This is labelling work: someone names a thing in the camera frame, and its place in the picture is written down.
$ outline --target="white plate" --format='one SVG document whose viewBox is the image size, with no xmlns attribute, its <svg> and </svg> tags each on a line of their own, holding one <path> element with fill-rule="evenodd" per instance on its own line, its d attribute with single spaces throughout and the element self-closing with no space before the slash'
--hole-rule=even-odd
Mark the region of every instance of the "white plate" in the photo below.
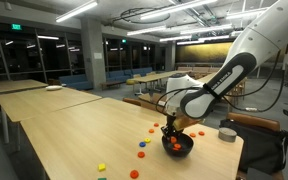
<svg viewBox="0 0 288 180">
<path fill-rule="evenodd" d="M 47 86 L 45 89 L 47 91 L 55 91 L 55 90 L 62 89 L 62 86 Z"/>
</svg>

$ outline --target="column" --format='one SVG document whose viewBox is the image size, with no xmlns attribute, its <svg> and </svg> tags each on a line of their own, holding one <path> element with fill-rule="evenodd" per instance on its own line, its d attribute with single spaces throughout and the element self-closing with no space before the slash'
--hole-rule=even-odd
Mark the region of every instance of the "column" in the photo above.
<svg viewBox="0 0 288 180">
<path fill-rule="evenodd" d="M 83 17 L 81 22 L 85 73 L 94 89 L 99 89 L 106 81 L 101 22 L 89 17 Z"/>
<path fill-rule="evenodd" d="M 174 71 L 175 68 L 175 42 L 169 42 L 165 49 L 165 71 Z"/>
<path fill-rule="evenodd" d="M 155 44 L 155 54 L 154 54 L 154 70 L 161 69 L 161 63 L 162 63 L 162 51 L 159 44 Z"/>
</svg>

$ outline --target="exit sign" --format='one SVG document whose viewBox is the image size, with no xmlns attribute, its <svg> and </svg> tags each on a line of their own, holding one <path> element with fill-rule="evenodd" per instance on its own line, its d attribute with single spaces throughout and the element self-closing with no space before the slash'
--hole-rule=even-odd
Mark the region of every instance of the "exit sign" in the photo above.
<svg viewBox="0 0 288 180">
<path fill-rule="evenodd" d="M 20 31 L 22 30 L 22 26 L 20 24 L 12 24 L 12 30 Z"/>
</svg>

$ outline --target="table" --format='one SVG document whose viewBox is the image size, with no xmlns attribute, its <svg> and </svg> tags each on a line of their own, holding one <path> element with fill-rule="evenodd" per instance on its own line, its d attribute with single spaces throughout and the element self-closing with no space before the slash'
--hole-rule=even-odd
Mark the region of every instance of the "table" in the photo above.
<svg viewBox="0 0 288 180">
<path fill-rule="evenodd" d="M 120 87 L 120 84 L 123 84 L 123 82 L 122 81 L 109 81 L 109 82 L 101 83 L 101 86 L 103 90 L 104 87 L 110 87 L 110 86 L 115 86 L 115 85 L 118 85 L 118 87 Z"/>
<path fill-rule="evenodd" d="M 132 78 L 130 80 L 137 81 L 137 82 L 140 83 L 139 92 L 136 93 L 136 94 L 141 95 L 141 94 L 143 94 L 142 93 L 141 83 L 148 83 L 148 82 L 152 82 L 152 81 L 156 81 L 156 80 L 161 80 L 163 78 L 170 77 L 170 76 L 172 76 L 172 75 L 174 75 L 176 73 L 188 73 L 188 72 L 190 72 L 190 71 L 170 71 L 170 72 L 165 72 L 165 73 L 160 73 L 160 74 L 152 74 L 152 75 L 149 75 L 149 76 Z"/>
<path fill-rule="evenodd" d="M 166 117 L 155 111 L 122 101 L 104 98 L 78 106 L 43 114 L 22 121 L 37 156 L 50 179 L 216 179 L 236 177 L 243 140 L 235 143 L 218 139 L 218 130 L 195 125 L 184 132 L 204 131 L 194 138 L 194 147 L 186 158 L 166 154 L 161 144 L 160 127 Z M 139 142 L 150 138 L 146 147 Z M 139 151 L 146 156 L 137 157 Z M 106 170 L 99 172 L 98 165 Z"/>
<path fill-rule="evenodd" d="M 19 80 L 19 81 L 0 81 L 0 94 L 28 90 L 28 89 L 36 89 L 46 86 L 47 84 L 32 79 Z"/>
<path fill-rule="evenodd" d="M 197 79 L 198 81 L 202 82 L 202 83 L 207 83 L 209 82 L 214 76 L 216 75 L 216 72 L 215 73 L 211 73 L 205 77 L 202 77 L 202 78 L 199 78 Z"/>
<path fill-rule="evenodd" d="M 100 98 L 100 96 L 70 88 L 62 88 L 56 91 L 47 91 L 42 88 L 2 94 L 0 95 L 0 106 L 2 110 L 4 141 L 5 143 L 9 142 L 6 115 L 10 118 L 11 122 L 17 123 L 40 114 L 57 111 Z"/>
</svg>

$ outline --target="floor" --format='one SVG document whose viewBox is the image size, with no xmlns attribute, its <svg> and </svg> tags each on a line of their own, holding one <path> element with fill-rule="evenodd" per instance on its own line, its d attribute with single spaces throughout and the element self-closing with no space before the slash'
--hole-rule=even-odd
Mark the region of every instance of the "floor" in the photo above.
<svg viewBox="0 0 288 180">
<path fill-rule="evenodd" d="M 246 92 L 251 92 L 259 88 L 264 81 L 258 79 L 249 79 L 246 83 Z M 260 92 L 239 99 L 239 107 L 257 107 L 259 109 L 265 109 L 268 107 L 276 98 L 279 90 L 280 82 L 278 80 L 272 80 L 268 83 L 266 87 L 263 88 Z M 114 99 L 122 100 L 124 97 L 136 98 L 133 93 L 132 86 L 122 84 L 118 87 L 111 87 L 110 89 L 105 90 L 92 90 L 91 93 L 100 95 L 102 97 L 111 97 Z M 253 113 L 255 116 L 260 116 L 264 118 L 274 119 L 281 123 L 281 128 L 288 131 L 288 116 L 285 116 L 282 112 L 283 109 L 288 110 L 288 89 L 283 87 L 283 92 L 279 98 L 276 105 L 267 112 L 263 113 Z M 214 111 L 205 119 L 204 125 L 218 128 L 219 122 L 222 119 L 225 119 L 227 113 L 226 104 L 215 105 Z M 2 135 L 2 127 L 0 125 L 0 134 Z M 15 168 L 16 173 L 19 176 L 20 180 L 37 180 L 40 179 L 43 175 L 42 166 L 31 147 L 28 139 L 26 138 L 24 132 L 21 133 L 21 151 L 15 152 L 15 137 L 16 134 L 16 124 L 10 124 L 10 144 L 5 145 L 5 150 L 8 153 L 11 162 Z M 288 180 L 288 154 L 287 154 L 287 164 L 286 168 L 283 171 L 284 177 Z M 255 180 L 266 180 L 271 179 L 270 176 L 263 174 L 256 170 L 249 170 L 248 179 Z"/>
</svg>

